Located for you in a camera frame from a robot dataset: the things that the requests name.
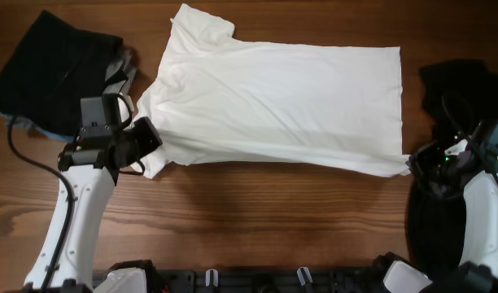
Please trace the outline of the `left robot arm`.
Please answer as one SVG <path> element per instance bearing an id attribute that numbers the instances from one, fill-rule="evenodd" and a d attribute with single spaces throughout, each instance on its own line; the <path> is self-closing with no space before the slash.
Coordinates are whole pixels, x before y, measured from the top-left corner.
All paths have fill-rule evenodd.
<path id="1" fill-rule="evenodd" d="M 53 174 L 59 192 L 45 242 L 24 280 L 23 292 L 91 292 L 93 261 L 99 227 L 119 175 L 128 167 L 146 167 L 142 158 L 162 141 L 151 120 L 133 118 L 133 108 L 123 94 L 103 94 L 81 100 L 81 123 L 72 142 L 51 168 L 21 154 L 7 129 L 13 154 L 24 162 Z"/>

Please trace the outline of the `white t-shirt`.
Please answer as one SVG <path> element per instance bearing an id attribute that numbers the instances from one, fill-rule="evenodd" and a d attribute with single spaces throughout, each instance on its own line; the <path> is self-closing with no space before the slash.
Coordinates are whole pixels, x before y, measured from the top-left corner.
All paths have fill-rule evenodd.
<path id="1" fill-rule="evenodd" d="M 234 24 L 188 5 L 172 20 L 154 82 L 138 100 L 167 164 L 287 162 L 405 175 L 397 47 L 243 42 Z"/>

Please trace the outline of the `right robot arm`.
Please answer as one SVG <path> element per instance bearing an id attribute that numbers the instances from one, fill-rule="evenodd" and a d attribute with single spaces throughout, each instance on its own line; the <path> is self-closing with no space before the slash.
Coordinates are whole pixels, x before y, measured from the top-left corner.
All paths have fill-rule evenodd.
<path id="1" fill-rule="evenodd" d="M 378 258 L 369 279 L 380 292 L 498 292 L 498 121 L 481 122 L 455 146 L 409 158 L 414 264 Z"/>

